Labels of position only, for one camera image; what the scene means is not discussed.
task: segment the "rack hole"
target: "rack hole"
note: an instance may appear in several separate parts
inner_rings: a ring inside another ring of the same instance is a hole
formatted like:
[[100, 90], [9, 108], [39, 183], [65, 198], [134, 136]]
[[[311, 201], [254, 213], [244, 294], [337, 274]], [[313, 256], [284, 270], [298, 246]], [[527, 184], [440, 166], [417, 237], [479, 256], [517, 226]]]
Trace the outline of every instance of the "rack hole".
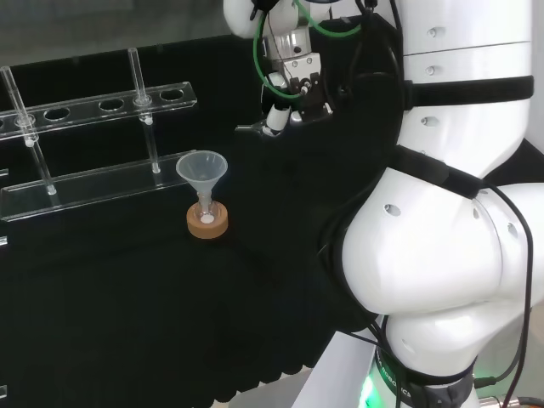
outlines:
[[518, 230], [512, 223], [508, 223], [508, 232], [512, 234], [514, 238], [518, 238]]
[[43, 117], [45, 117], [48, 121], [57, 122], [64, 119], [68, 115], [70, 115], [70, 110], [68, 108], [58, 108], [46, 110]]
[[422, 124], [431, 128], [435, 128], [440, 124], [440, 121], [435, 116], [426, 116], [422, 119]]
[[394, 217], [398, 217], [400, 215], [400, 208], [393, 204], [386, 204], [383, 209], [387, 212], [387, 214], [393, 215]]
[[416, 350], [414, 350], [410, 344], [408, 344], [408, 342], [403, 338], [402, 339], [402, 343], [404, 344], [405, 348], [412, 354], [415, 354], [416, 353]]
[[167, 91], [161, 92], [161, 98], [168, 102], [181, 99], [182, 96], [184, 96], [184, 92], [180, 89], [168, 89]]
[[119, 111], [123, 105], [125, 105], [125, 103], [122, 101], [122, 99], [108, 99], [100, 102], [99, 108], [102, 111], [112, 112]]

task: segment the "test tube rack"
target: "test tube rack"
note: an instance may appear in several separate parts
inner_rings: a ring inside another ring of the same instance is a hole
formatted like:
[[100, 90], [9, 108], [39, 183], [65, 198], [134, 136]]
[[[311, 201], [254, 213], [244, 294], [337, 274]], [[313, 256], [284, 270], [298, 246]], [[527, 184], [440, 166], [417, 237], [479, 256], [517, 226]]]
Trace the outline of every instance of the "test tube rack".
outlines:
[[[0, 68], [14, 106], [0, 113], [0, 142], [15, 138], [24, 141], [41, 178], [0, 190], [0, 220], [12, 222], [186, 183], [177, 174], [176, 163], [187, 152], [157, 155], [153, 114], [196, 107], [195, 92], [189, 82], [146, 88], [138, 50], [130, 48], [128, 58], [134, 89], [29, 108], [23, 103], [11, 69]], [[41, 136], [130, 116], [137, 116], [142, 124], [148, 159], [51, 177], [40, 148]]]

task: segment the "green cable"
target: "green cable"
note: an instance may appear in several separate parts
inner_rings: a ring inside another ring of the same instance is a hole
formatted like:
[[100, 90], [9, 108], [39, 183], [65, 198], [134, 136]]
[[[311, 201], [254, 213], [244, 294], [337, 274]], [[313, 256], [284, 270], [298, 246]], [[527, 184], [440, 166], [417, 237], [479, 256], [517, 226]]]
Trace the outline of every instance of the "green cable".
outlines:
[[258, 76], [259, 76], [259, 78], [261, 78], [261, 81], [263, 81], [263, 84], [264, 84], [264, 86], [266, 86], [266, 88], [270, 89], [270, 91], [272, 91], [274, 94], [280, 96], [281, 98], [285, 98], [285, 99], [300, 98], [302, 96], [300, 93], [297, 94], [297, 95], [290, 95], [288, 93], [283, 93], [283, 92], [279, 91], [278, 89], [274, 88], [270, 84], [269, 80], [266, 79], [266, 77], [263, 74], [263, 71], [261, 70], [260, 65], [258, 64], [258, 40], [259, 40], [259, 37], [261, 37], [260, 36], [261, 27], [264, 25], [265, 20], [266, 20], [266, 14], [263, 13], [263, 15], [261, 16], [261, 20], [260, 20], [260, 22], [258, 24], [257, 30], [255, 31], [255, 37], [253, 37], [253, 62], [255, 63], [255, 69], [257, 70]]
[[317, 24], [314, 19], [312, 19], [312, 16], [308, 12], [308, 10], [300, 3], [300, 0], [294, 0], [295, 4], [298, 6], [298, 9], [303, 12], [304, 17], [306, 17], [306, 20], [321, 34], [327, 37], [332, 38], [345, 38], [353, 36], [354, 34], [358, 33], [360, 31], [360, 25], [357, 25], [354, 29], [346, 31], [346, 32], [333, 32], [328, 31], [321, 27], [319, 24]]

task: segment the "transparent funnel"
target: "transparent funnel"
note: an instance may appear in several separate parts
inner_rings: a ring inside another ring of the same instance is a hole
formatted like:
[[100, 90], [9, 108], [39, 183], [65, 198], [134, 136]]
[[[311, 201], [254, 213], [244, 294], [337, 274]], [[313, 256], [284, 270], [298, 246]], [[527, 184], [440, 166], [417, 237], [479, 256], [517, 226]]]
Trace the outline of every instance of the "transparent funnel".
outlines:
[[176, 170], [196, 190], [199, 205], [195, 207], [195, 216], [204, 224], [212, 223], [219, 215], [219, 206], [212, 201], [212, 189], [227, 167], [223, 156], [209, 150], [194, 151], [178, 160]]

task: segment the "black table surface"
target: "black table surface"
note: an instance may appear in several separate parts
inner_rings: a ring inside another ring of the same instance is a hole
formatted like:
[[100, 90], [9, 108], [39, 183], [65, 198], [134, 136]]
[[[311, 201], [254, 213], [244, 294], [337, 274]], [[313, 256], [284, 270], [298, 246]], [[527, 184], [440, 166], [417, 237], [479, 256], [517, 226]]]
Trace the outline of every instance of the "black table surface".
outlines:
[[[331, 71], [353, 47], [314, 38]], [[363, 70], [388, 69], [382, 50], [368, 55]], [[358, 306], [320, 267], [316, 237], [394, 145], [394, 81], [369, 80], [331, 121], [264, 140], [234, 132], [261, 115], [249, 42], [168, 44], [140, 58], [148, 86], [192, 83], [199, 109], [157, 115], [158, 150], [226, 157], [214, 197], [229, 209], [229, 231], [215, 241], [190, 236], [188, 185], [4, 224], [0, 385], [10, 407], [208, 407], [313, 366], [335, 330], [363, 327]], [[122, 51], [14, 75], [28, 105], [131, 88]], [[5, 95], [0, 108], [9, 108]], [[59, 175], [145, 158], [141, 132], [128, 119], [41, 144]], [[0, 145], [0, 163], [11, 184], [37, 178], [20, 140]], [[544, 160], [523, 143], [490, 180], [544, 181]]]

